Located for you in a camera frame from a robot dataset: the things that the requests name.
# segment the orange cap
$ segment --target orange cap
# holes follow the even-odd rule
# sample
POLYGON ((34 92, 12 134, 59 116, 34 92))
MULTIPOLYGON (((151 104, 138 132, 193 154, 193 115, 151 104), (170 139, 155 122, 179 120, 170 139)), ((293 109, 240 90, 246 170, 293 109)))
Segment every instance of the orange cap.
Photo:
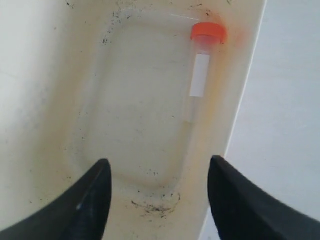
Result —
POLYGON ((219 39, 220 43, 225 43, 227 39, 226 29, 213 22, 199 22, 192 27, 191 39, 197 36, 210 36, 219 39))

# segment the white wall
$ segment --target white wall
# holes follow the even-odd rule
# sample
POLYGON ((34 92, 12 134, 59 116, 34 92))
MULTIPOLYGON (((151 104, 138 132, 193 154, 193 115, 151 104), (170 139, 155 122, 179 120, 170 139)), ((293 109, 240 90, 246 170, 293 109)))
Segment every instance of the white wall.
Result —
MULTIPOLYGON (((268 1, 226 157, 262 189, 317 220, 319 9, 319 0, 268 1)), ((208 216, 201 240, 218 239, 208 216)))

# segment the white plastic tray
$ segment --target white plastic tray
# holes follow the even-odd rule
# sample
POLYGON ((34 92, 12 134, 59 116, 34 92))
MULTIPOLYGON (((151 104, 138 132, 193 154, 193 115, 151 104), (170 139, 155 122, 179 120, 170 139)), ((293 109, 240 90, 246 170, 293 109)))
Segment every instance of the white plastic tray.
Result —
POLYGON ((2 1, 1 228, 108 158, 114 184, 105 239, 197 239, 209 160, 226 152, 264 4, 2 1), (199 121, 189 124, 181 111, 198 20, 226 26, 228 41, 199 121))

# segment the white label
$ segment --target white label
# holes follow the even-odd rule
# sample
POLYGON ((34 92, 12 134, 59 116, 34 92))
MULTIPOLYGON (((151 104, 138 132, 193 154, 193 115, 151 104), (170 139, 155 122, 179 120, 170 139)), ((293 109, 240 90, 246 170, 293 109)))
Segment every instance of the white label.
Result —
POLYGON ((205 94, 206 80, 209 68, 210 55, 197 54, 195 56, 190 97, 202 98, 205 94))

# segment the black object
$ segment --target black object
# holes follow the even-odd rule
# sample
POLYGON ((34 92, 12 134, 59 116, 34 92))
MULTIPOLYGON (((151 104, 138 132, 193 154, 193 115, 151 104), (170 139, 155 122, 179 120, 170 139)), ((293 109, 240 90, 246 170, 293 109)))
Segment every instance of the black object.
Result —
POLYGON ((221 156, 211 159, 208 195, 222 240, 320 240, 320 222, 268 195, 221 156))
POLYGON ((0 240, 101 240, 111 195, 110 164, 101 159, 54 202, 0 232, 0 240))

